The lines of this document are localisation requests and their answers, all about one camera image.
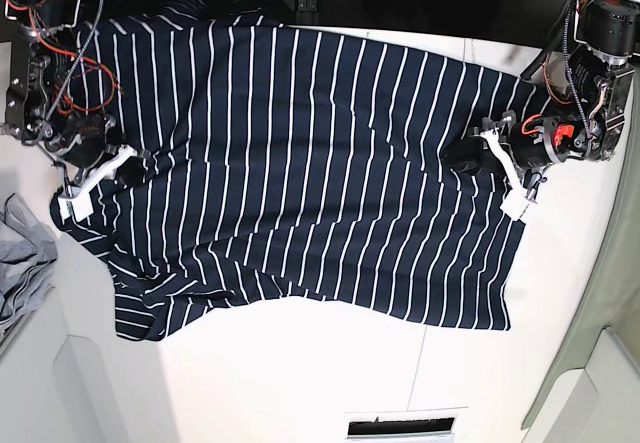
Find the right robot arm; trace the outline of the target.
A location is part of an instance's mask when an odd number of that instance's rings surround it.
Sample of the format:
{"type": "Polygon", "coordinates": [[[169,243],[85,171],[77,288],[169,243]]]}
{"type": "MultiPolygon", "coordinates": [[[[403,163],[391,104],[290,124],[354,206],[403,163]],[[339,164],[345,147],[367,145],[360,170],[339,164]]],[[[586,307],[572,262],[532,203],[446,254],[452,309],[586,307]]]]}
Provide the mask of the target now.
{"type": "MultiPolygon", "coordinates": [[[[15,24],[3,134],[41,150],[64,175],[62,194],[78,199],[102,180],[135,187],[144,180],[150,154],[126,144],[107,110],[121,88],[114,72],[87,51],[96,21],[75,40],[82,0],[4,0],[4,16],[15,24]]],[[[95,15],[102,15],[97,0],[95,15]]]]}

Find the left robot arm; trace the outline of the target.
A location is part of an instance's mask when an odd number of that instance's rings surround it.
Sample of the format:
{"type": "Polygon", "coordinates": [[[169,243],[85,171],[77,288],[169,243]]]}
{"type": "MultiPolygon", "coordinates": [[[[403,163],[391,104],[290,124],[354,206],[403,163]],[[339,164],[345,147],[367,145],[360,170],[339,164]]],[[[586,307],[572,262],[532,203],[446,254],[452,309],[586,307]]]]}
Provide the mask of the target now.
{"type": "Polygon", "coordinates": [[[567,0],[545,46],[520,75],[528,81],[540,72],[553,108],[484,117],[447,147],[445,163],[458,173],[505,177],[504,212],[526,209],[549,167],[613,157],[638,54],[639,0],[567,0]]]}

